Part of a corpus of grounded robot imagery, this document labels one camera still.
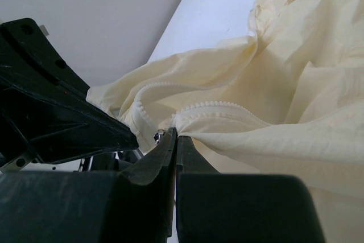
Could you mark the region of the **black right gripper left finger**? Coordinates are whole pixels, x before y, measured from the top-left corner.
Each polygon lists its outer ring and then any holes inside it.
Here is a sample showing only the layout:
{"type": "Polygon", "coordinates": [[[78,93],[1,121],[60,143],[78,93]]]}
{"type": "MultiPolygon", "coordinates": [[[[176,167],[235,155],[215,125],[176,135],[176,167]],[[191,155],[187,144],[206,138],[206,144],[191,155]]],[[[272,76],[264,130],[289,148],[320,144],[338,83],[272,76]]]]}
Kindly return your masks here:
{"type": "Polygon", "coordinates": [[[172,234],[176,145],[170,128],[121,172],[1,175],[1,241],[166,242],[172,234]]]}

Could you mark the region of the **cream yellow jacket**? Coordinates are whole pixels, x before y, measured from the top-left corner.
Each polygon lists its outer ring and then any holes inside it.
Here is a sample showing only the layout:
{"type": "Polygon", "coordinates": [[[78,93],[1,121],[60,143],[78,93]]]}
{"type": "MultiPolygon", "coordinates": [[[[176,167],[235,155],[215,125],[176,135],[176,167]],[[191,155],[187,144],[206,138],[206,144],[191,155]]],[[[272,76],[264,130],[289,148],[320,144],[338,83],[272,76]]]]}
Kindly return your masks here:
{"type": "Polygon", "coordinates": [[[174,127],[243,172],[363,197],[363,0],[256,0],[248,35],[90,88],[147,152],[174,127]]]}

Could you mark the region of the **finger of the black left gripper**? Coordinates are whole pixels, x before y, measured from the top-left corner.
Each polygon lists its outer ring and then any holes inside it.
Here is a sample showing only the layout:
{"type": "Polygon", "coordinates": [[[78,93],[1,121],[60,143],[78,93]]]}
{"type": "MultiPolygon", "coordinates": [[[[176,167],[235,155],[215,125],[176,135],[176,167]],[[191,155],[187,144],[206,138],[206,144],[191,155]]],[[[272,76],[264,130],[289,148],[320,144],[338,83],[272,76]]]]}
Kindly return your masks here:
{"type": "Polygon", "coordinates": [[[1,172],[136,150],[135,135],[89,90],[33,19],[1,24],[1,172]]]}

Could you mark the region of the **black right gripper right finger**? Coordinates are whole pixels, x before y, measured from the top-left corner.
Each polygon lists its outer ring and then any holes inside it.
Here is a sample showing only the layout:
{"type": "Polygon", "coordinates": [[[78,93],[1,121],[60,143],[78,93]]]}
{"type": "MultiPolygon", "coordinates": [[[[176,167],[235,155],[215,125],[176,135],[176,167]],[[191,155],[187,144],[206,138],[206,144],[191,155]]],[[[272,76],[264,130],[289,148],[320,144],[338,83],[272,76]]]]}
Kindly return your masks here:
{"type": "Polygon", "coordinates": [[[311,195],[291,175],[222,174],[190,137],[177,142],[180,242],[324,242],[311,195]]]}

